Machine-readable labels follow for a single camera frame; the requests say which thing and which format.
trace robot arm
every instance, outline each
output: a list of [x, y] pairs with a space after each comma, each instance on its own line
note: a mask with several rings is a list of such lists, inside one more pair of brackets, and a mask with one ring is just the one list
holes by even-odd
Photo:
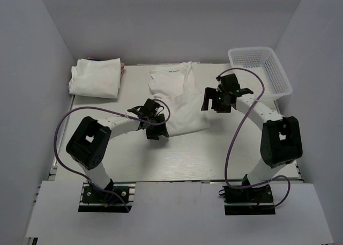
[[[236, 99], [236, 109], [246, 114], [255, 99], [253, 94], [242, 95]], [[258, 102], [248, 118], [262, 131], [262, 158], [247, 175], [250, 185], [273, 178], [279, 170], [301, 157], [302, 146], [299, 123], [295, 117], [284, 117]]]
[[[151, 123], [164, 122], [164, 114], [159, 114], [160, 104], [148, 99], [143, 106], [128, 111], [136, 114], [141, 120]], [[115, 137], [130, 131], [146, 130], [147, 139], [169, 137], [166, 125], [150, 125], [125, 117], [111, 117], [95, 120], [85, 117], [69, 140], [66, 151], [79, 163], [85, 174], [101, 189], [112, 190], [113, 181], [107, 175], [102, 164], [108, 142]]]
[[[218, 81], [220, 84], [217, 89], [205, 89], [202, 110], [208, 110], [208, 101], [211, 99], [212, 109], [217, 113], [230, 113], [233, 107], [246, 114], [256, 99], [253, 92], [241, 88], [235, 74], [220, 77]], [[299, 123], [295, 117], [284, 117], [258, 102], [248, 118], [262, 131], [261, 159], [243, 179], [244, 185], [253, 185], [270, 180], [280, 169], [301, 157], [302, 145]]]

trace white wall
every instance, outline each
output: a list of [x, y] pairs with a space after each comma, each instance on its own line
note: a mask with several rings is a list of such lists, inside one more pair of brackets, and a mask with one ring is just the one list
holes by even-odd
[[43, 0], [74, 58], [227, 62], [274, 48], [300, 0]]
[[302, 0], [276, 47], [294, 92], [279, 103], [299, 119], [304, 154], [335, 244], [343, 244], [343, 0]]
[[42, 0], [0, 0], [0, 243], [21, 244], [74, 64]]

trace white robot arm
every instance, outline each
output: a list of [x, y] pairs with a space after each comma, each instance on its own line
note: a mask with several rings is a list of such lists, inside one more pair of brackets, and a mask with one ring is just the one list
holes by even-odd
[[217, 77], [217, 89], [205, 89], [202, 110], [208, 110], [208, 102], [212, 100], [211, 108], [217, 113], [230, 113], [234, 108], [245, 114], [245, 117], [251, 119], [262, 131], [261, 159], [255, 168], [244, 176], [242, 186], [228, 184], [224, 187], [226, 202], [246, 203], [257, 200], [259, 204], [260, 196], [272, 200], [267, 181], [280, 169], [302, 156], [299, 123], [295, 117], [284, 117], [263, 103], [256, 102], [256, 97], [250, 89], [240, 87], [235, 74], [221, 76], [222, 74]]
[[160, 104], [148, 99], [143, 106], [128, 110], [145, 123], [120, 116], [101, 120], [85, 117], [69, 140], [66, 151], [79, 163], [93, 184], [112, 190], [113, 181], [102, 164], [108, 142], [121, 134], [138, 130], [146, 130], [147, 139], [159, 139], [161, 135], [169, 137], [165, 124], [149, 124], [165, 121], [164, 114], [159, 114], [160, 107]]

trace wire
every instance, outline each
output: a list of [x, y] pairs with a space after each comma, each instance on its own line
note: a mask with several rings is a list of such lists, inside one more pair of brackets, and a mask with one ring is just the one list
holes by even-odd
[[105, 207], [108, 207], [108, 206], [113, 205], [117, 200], [118, 200], [117, 198], [113, 199], [113, 200], [110, 201], [109, 203], [105, 204]]
[[165, 109], [164, 106], [161, 106], [161, 107], [162, 107], [162, 109], [157, 113], [157, 115], [161, 114], [161, 112]]
[[166, 106], [166, 108], [168, 109], [168, 117], [165, 121], [163, 122], [160, 122], [160, 123], [151, 123], [149, 121], [145, 121], [145, 120], [142, 120], [142, 119], [139, 119], [137, 117], [134, 117], [134, 116], [129, 116], [129, 115], [125, 115], [125, 114], [122, 114], [122, 113], [118, 113], [118, 112], [115, 112], [115, 111], [111, 111], [111, 110], [107, 110], [107, 109], [103, 109], [103, 108], [99, 108], [99, 107], [78, 107], [78, 108], [75, 108], [75, 109], [72, 109], [70, 110], [69, 112], [67, 112], [65, 115], [62, 116], [61, 120], [58, 122], [57, 124], [57, 127], [56, 127], [56, 130], [55, 130], [55, 134], [54, 134], [54, 154], [55, 154], [55, 157], [56, 157], [56, 160], [57, 162], [62, 166], [64, 167], [65, 169], [67, 169], [68, 171], [74, 173], [74, 174], [78, 174], [82, 177], [84, 177], [88, 182], [92, 183], [93, 184], [93, 187], [96, 188], [98, 191], [102, 191], [102, 192], [105, 192], [105, 193], [109, 193], [109, 194], [112, 194], [114, 196], [116, 196], [125, 206], [126, 210], [128, 212], [130, 212], [128, 206], [126, 205], [125, 201], [122, 199], [121, 196], [119, 196], [117, 193], [113, 192], [113, 191], [110, 191], [110, 190], [104, 190], [104, 189], [101, 189], [100, 187], [98, 187], [95, 183], [92, 182], [92, 180], [85, 174], [81, 173], [81, 172], [78, 172], [70, 167], [68, 167], [67, 165], [65, 165], [61, 159], [59, 158], [58, 156], [58, 151], [57, 151], [57, 138], [58, 138], [58, 132], [59, 132], [59, 129], [61, 128], [61, 125], [63, 123], [63, 121], [71, 114], [71, 113], [74, 113], [75, 111], [78, 111], [78, 110], [82, 110], [82, 109], [95, 109], [95, 110], [99, 110], [99, 111], [103, 111], [103, 112], [107, 112], [107, 113], [111, 113], [111, 114], [114, 114], [114, 115], [118, 115], [118, 116], [121, 116], [121, 117], [127, 117], [129, 119], [132, 119], [132, 120], [136, 120], [136, 121], [141, 121], [143, 123], [147, 123], [147, 124], [150, 124], [150, 125], [153, 125], [153, 126], [157, 126], [157, 125], [161, 125], [161, 124], [165, 124], [169, 119], [170, 119], [170, 108], [168, 107], [168, 105], [166, 103], [164, 103], [162, 100], [159, 100], [159, 99], [153, 99], [154, 101], [158, 101], [162, 104], [164, 104]]
[[263, 184], [267, 184], [271, 181], [274, 181], [276, 179], [279, 179], [279, 178], [283, 178], [287, 181], [288, 183], [288, 189], [287, 189], [287, 192], [286, 192], [286, 195], [284, 196], [284, 198], [276, 205], [274, 205], [273, 207], [277, 207], [279, 205], [281, 205], [285, 200], [286, 198], [288, 197], [288, 194], [289, 194], [289, 191], [290, 191], [290, 180], [284, 176], [284, 175], [278, 175], [270, 180], [266, 180], [266, 181], [263, 181], [263, 182], [259, 182], [259, 183], [255, 183], [255, 184], [252, 184], [252, 185], [245, 185], [245, 186], [234, 186], [234, 185], [231, 185], [228, 181], [228, 177], [227, 177], [227, 169], [228, 169], [228, 165], [229, 165], [229, 158], [230, 158], [230, 154], [231, 154], [231, 151], [232, 151], [232, 148], [234, 146], [234, 143], [236, 141], [236, 138], [238, 136], [238, 133], [240, 132], [241, 130], [241, 127], [243, 125], [243, 123], [246, 121], [246, 119], [248, 118], [250, 112], [252, 111], [252, 109], [254, 108], [254, 106], [258, 103], [258, 100], [262, 97], [262, 95], [264, 94], [265, 92], [265, 86], [263, 84], [263, 81], [261, 80], [261, 78], [256, 74], [254, 73], [253, 71], [250, 71], [248, 69], [245, 69], [245, 68], [239, 68], [239, 67], [235, 67], [235, 68], [230, 68], [230, 69], [227, 69], [225, 70], [224, 72], [222, 72], [221, 74], [219, 74], [217, 76], [217, 78], [219, 78], [220, 76], [222, 76], [224, 73], [228, 72], [228, 71], [231, 71], [231, 70], [242, 70], [242, 71], [246, 71], [246, 72], [249, 72], [251, 73], [252, 75], [254, 75], [258, 80], [259, 82], [261, 83], [261, 86], [262, 86], [262, 91], [260, 93], [260, 95], [256, 98], [256, 100], [251, 104], [251, 106], [249, 107], [247, 113], [243, 116], [243, 119], [242, 121], [239, 123], [235, 133], [234, 133], [234, 136], [231, 140], [231, 143], [230, 143], [230, 146], [229, 146], [229, 150], [227, 152], [227, 155], [226, 155], [226, 160], [225, 160], [225, 172], [224, 172], [224, 177], [225, 177], [225, 182], [226, 182], [226, 185], [228, 185], [230, 188], [232, 189], [249, 189], [249, 188], [253, 188], [253, 187], [256, 187], [256, 186], [260, 186], [260, 185], [263, 185]]

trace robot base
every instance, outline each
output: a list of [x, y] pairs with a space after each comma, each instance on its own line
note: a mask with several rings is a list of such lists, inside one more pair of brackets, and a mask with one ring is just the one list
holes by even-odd
[[[113, 186], [112, 188], [112, 191], [125, 201], [129, 210], [132, 208], [130, 188], [130, 186]], [[85, 185], [81, 193], [78, 212], [127, 213], [127, 210], [116, 196], [98, 191], [91, 185]]]
[[269, 185], [250, 189], [232, 189], [228, 186], [223, 188], [223, 193], [219, 195], [225, 198], [226, 216], [275, 214]]

